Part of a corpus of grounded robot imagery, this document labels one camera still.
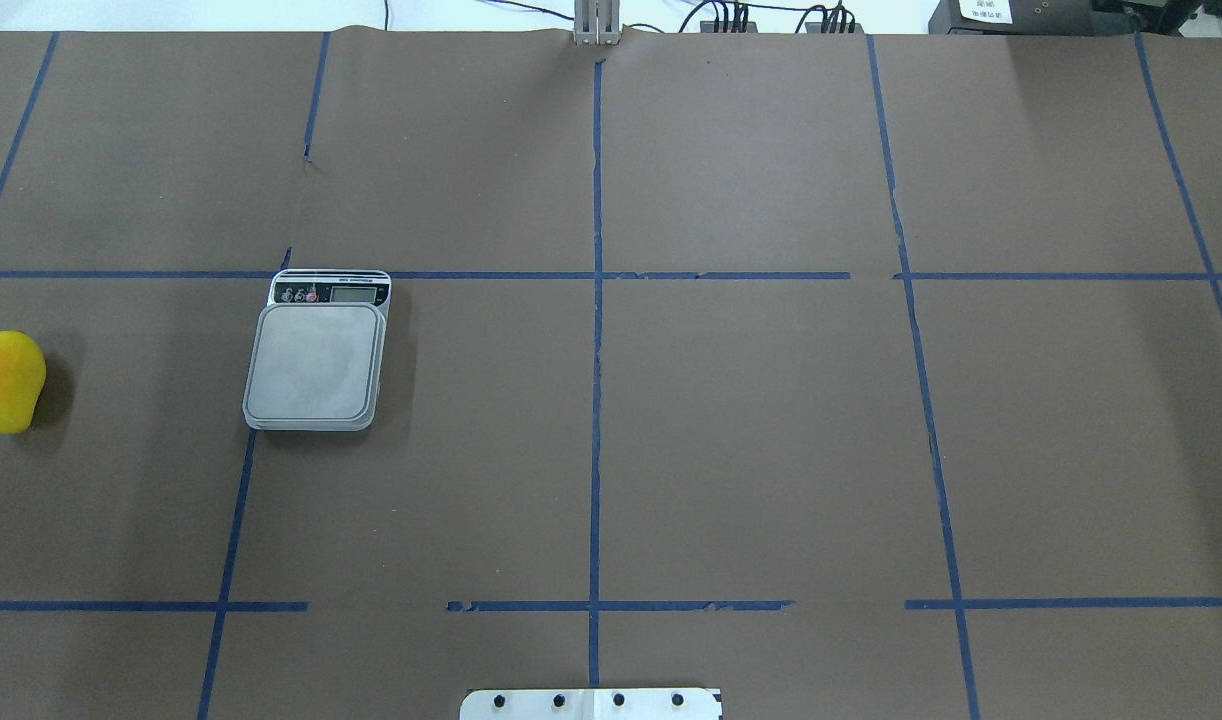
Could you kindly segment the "yellow mango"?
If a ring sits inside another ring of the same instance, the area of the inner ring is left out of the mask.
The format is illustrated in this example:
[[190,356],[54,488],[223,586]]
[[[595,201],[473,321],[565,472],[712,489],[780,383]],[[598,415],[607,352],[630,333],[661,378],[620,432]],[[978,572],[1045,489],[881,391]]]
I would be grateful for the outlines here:
[[31,428],[46,381],[46,361],[29,334],[0,331],[0,434]]

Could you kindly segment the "silver electronic kitchen scale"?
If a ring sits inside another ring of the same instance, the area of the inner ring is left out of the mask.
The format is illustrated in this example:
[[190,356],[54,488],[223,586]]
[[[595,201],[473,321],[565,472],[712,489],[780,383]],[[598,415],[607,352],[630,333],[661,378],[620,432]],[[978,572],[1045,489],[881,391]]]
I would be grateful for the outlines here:
[[255,320],[242,416],[254,430],[360,432],[381,388],[392,277],[288,268]]

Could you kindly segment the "black box with label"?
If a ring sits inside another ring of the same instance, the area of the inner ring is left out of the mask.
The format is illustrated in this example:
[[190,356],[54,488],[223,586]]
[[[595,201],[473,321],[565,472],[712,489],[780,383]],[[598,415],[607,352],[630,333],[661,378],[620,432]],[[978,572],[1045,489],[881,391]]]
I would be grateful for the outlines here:
[[927,35],[1095,35],[1091,1],[938,1]]

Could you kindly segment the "aluminium frame post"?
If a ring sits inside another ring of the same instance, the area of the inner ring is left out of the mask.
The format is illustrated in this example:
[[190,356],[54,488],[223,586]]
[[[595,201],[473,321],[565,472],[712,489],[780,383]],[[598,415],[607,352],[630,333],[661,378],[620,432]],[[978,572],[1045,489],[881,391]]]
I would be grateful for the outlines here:
[[620,44],[623,37],[620,0],[576,0],[573,10],[576,46]]

